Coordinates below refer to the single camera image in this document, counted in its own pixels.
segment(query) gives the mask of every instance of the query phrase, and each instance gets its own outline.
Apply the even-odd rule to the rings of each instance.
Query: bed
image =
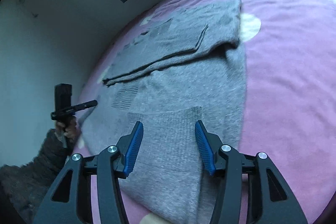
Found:
[[[95,99],[117,53],[148,25],[209,1],[164,0],[135,18],[101,58],[80,102]],[[241,1],[247,91],[239,151],[267,152],[313,223],[336,191],[336,0]],[[82,138],[75,152],[90,155]],[[123,198],[130,224],[169,223]],[[246,222],[246,204],[245,187],[240,223]],[[95,180],[92,210],[100,223]]]

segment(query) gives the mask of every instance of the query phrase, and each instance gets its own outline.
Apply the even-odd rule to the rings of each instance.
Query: silver screw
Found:
[[[107,151],[110,152],[110,153],[114,153],[116,150],[117,150],[117,147],[114,146],[114,145],[110,146],[110,147],[107,149]]]
[[[221,149],[225,152],[229,152],[231,150],[231,147],[227,144],[222,145]]]
[[[81,158],[80,154],[74,154],[74,155],[72,155],[72,160],[74,160],[74,161],[79,160],[80,158]]]
[[[261,159],[263,159],[263,160],[267,158],[267,154],[264,153],[264,152],[259,152],[259,153],[258,153],[258,156],[259,156],[259,158],[261,158]]]

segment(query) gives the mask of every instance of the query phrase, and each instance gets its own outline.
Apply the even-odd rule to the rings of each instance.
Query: person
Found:
[[[80,135],[76,124],[75,117],[71,117],[67,127],[64,123],[56,122],[55,128],[48,131],[38,155],[31,162],[21,167],[4,165],[0,168],[2,211],[10,207],[10,203],[27,224],[32,224],[49,187],[63,168],[67,156],[73,151]],[[63,148],[63,133],[69,139],[67,148]]]

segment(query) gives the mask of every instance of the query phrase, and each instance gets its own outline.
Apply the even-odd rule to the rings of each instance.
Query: mattress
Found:
[[[164,0],[135,18],[101,58],[80,101],[95,99],[116,54],[153,22],[215,1]],[[241,13],[247,93],[239,151],[266,152],[313,223],[336,191],[336,0],[242,0]],[[90,155],[83,139],[74,152]],[[168,223],[123,198],[130,224]],[[246,206],[244,184],[240,223]],[[94,179],[92,209],[100,223]]]

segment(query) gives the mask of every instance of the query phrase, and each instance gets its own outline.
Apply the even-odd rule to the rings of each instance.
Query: sweater sleeve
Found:
[[[30,174],[38,183],[49,187],[63,168],[73,148],[74,143],[71,142],[68,142],[68,148],[63,148],[56,130],[50,129],[38,155],[32,162],[21,167],[22,172]]]

